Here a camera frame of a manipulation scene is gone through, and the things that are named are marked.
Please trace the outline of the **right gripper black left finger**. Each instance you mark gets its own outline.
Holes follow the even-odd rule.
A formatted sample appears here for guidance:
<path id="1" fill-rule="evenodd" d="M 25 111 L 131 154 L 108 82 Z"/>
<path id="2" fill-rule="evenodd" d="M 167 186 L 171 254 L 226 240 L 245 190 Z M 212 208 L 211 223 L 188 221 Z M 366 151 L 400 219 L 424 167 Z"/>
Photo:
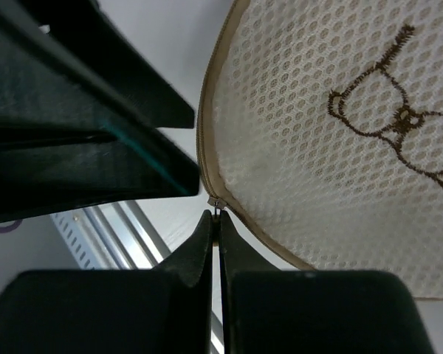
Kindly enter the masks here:
<path id="1" fill-rule="evenodd" d="M 149 270 L 26 271 L 0 294 L 0 353 L 208 353 L 213 218 Z"/>

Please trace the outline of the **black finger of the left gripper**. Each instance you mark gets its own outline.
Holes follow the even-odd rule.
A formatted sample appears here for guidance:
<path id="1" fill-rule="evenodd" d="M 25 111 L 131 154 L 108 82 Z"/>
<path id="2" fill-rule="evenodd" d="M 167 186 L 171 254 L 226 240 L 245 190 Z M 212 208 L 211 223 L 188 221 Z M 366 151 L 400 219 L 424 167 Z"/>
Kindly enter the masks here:
<path id="1" fill-rule="evenodd" d="M 29 13 L 51 36 L 125 97 L 157 128 L 191 129 L 191 106 L 134 49 L 97 1 L 30 1 Z"/>
<path id="2" fill-rule="evenodd" d="M 0 1 L 0 223 L 199 192 L 199 168 L 54 39 Z"/>

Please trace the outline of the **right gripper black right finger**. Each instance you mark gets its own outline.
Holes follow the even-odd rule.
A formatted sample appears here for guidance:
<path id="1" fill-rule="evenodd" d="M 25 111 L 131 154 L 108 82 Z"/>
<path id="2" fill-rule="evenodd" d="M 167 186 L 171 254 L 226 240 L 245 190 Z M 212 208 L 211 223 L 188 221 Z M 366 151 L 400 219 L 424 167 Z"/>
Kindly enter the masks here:
<path id="1" fill-rule="evenodd" d="M 227 353 L 431 353 L 405 284 L 384 271 L 282 271 L 219 213 Z"/>

